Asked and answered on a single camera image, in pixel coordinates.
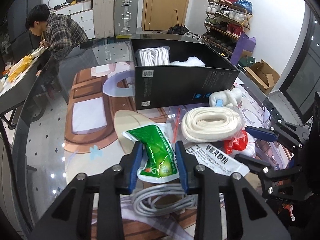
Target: anime print tablecloth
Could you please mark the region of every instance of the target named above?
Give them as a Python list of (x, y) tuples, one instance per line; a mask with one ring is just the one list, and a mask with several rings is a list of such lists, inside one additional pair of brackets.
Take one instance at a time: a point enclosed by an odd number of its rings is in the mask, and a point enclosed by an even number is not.
[[(88, 176), (103, 173), (118, 164), (129, 154), (134, 143), (123, 137), (122, 132), (149, 122), (166, 122), (169, 108), (135, 110), (132, 62), (121, 62), (80, 71), (73, 82), (65, 128), (65, 169), (67, 183), (78, 173)], [(270, 127), (269, 111), (253, 99), (237, 79), (234, 86), (242, 91), (238, 106), (246, 126)], [(183, 106), (188, 110), (199, 105)], [(278, 143), (256, 141), (256, 158), (270, 163), (275, 169), (287, 167), (291, 153)], [(258, 190), (255, 178), (247, 178)], [(143, 188), (138, 182), (137, 188)], [(98, 195), (95, 196), (92, 217), (92, 239), (96, 238)], [(176, 240), (193, 239), (196, 210), (182, 214), (146, 218), (136, 215), (131, 197), (121, 198), (124, 234), (127, 240), (156, 239), (170, 236)], [(225, 216), (221, 205), (222, 218)]]

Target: black hair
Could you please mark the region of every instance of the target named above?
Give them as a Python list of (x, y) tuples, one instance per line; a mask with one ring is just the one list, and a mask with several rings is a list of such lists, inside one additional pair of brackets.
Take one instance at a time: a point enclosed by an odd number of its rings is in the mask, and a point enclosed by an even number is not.
[(35, 6), (28, 14), (26, 19), (27, 30), (34, 26), (34, 22), (46, 22), (50, 15), (49, 8), (46, 4)]

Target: white rope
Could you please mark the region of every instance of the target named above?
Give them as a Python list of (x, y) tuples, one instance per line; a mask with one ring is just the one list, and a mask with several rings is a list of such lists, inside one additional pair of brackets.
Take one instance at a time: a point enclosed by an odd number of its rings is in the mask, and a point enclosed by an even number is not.
[(240, 114), (228, 107), (199, 107), (187, 112), (181, 122), (183, 136), (190, 142), (231, 139), (243, 127)]
[(169, 51), (166, 48), (148, 48), (139, 51), (142, 66), (168, 66)]
[[(182, 198), (168, 205), (157, 205), (156, 202), (168, 195), (180, 195)], [(198, 195), (185, 195), (181, 184), (159, 184), (145, 188), (132, 195), (133, 210), (145, 217), (168, 215), (183, 208), (197, 206)]]

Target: red sneaker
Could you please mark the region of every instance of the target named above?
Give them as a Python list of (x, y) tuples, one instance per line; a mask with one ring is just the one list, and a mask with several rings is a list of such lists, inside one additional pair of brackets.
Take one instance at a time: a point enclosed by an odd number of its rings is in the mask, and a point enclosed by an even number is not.
[(237, 27), (236, 25), (229, 23), (227, 28), (227, 33), (232, 34), (236, 27)]
[(231, 4), (233, 5), (234, 2), (236, 2), (237, 0), (223, 0), (225, 3)]
[(240, 38), (240, 35), (243, 33), (243, 29), (240, 26), (235, 26), (234, 30), (233, 30), (233, 34), (232, 36), (235, 36), (237, 38)]

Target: window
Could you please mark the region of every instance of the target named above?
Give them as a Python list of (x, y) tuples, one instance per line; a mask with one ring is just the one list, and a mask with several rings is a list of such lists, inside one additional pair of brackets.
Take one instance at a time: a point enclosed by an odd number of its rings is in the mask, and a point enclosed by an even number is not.
[(320, 91), (320, 25), (313, 15), (300, 54), (280, 91), (306, 123), (312, 116), (315, 92)]

